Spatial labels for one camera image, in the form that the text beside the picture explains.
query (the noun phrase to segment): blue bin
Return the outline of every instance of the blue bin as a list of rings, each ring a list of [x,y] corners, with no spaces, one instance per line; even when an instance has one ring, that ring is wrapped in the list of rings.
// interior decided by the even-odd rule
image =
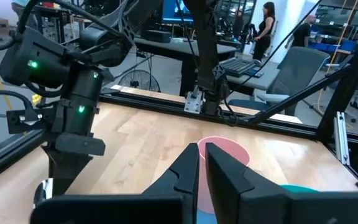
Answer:
[[[317,50],[327,50],[328,49],[328,44],[316,43],[314,45],[314,48],[317,49]]]
[[[337,46],[334,45],[334,44],[328,44],[328,46],[327,46],[327,51],[328,51],[328,52],[335,52],[335,51],[336,51],[336,47],[337,47]]]
[[[309,42],[309,47],[314,48],[316,46],[316,42]]]
[[[344,40],[341,47],[339,49],[341,50],[347,50],[347,51],[353,51],[353,48],[357,45],[356,41],[352,40]]]

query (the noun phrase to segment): monitor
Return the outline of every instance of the monitor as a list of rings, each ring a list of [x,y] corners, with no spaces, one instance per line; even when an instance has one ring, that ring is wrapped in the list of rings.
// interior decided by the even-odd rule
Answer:
[[[193,23],[193,17],[186,8],[183,0],[179,0],[178,8],[176,0],[164,0],[162,8],[162,22],[168,24],[182,24],[180,11],[182,11],[185,23]]]

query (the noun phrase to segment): standing desk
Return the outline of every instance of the standing desk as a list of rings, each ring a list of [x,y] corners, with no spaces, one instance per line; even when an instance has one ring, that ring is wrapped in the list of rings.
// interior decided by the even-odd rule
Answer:
[[[180,96],[114,86],[121,91],[184,101]],[[239,113],[257,111],[232,107]],[[273,119],[299,123],[277,114]],[[106,153],[95,157],[68,194],[135,194],[156,181],[191,142],[208,136],[237,141],[249,167],[277,184],[320,191],[356,191],[357,179],[320,143],[279,134],[101,103],[93,132]],[[37,148],[0,174],[0,224],[28,223],[35,189],[47,178],[48,158]]]
[[[230,89],[237,88],[238,85],[244,83],[239,88],[239,92],[247,94],[252,96],[254,93],[254,90],[262,90],[266,91],[269,86],[273,83],[273,81],[277,78],[278,69],[272,69],[271,71],[267,71],[266,69],[262,69],[262,72],[264,72],[264,75],[262,75],[260,78],[250,78],[247,82],[245,82],[249,76],[248,75],[242,75],[241,77],[233,77],[230,75],[227,75],[227,80],[229,81],[229,87]]]
[[[194,64],[193,54],[188,42],[182,43],[160,43],[141,38],[135,38],[136,47],[142,52],[148,52],[155,55],[161,55],[168,58],[181,60],[181,85],[180,96],[185,96],[189,91],[194,90],[196,81],[196,66]],[[191,42],[196,57],[199,56],[197,41]],[[237,49],[224,45],[217,45],[218,59],[223,61],[234,57]]]

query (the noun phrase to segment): wooden table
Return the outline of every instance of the wooden table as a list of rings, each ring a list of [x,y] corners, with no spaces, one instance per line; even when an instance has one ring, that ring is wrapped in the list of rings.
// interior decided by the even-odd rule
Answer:
[[[184,101],[163,93],[122,90]],[[106,153],[85,167],[68,194],[141,193],[189,143],[207,136],[237,141],[250,154],[249,167],[278,184],[298,184],[322,191],[357,190],[356,178],[319,142],[119,105],[101,103],[100,108],[93,132],[96,138],[104,140]],[[285,115],[274,118],[300,122]],[[0,224],[28,222],[35,188],[47,178],[47,172],[47,156],[37,148],[0,174]]]

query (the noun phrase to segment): pink cup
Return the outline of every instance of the pink cup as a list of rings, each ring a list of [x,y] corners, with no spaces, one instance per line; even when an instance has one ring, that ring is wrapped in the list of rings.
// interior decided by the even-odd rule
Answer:
[[[225,152],[236,158],[238,161],[248,166],[250,161],[248,152],[238,143],[217,136],[206,137],[198,142],[200,150],[200,178],[198,182],[198,209],[203,212],[214,214],[211,196],[209,194],[208,183],[206,180],[205,164],[205,144],[211,142],[223,149]]]

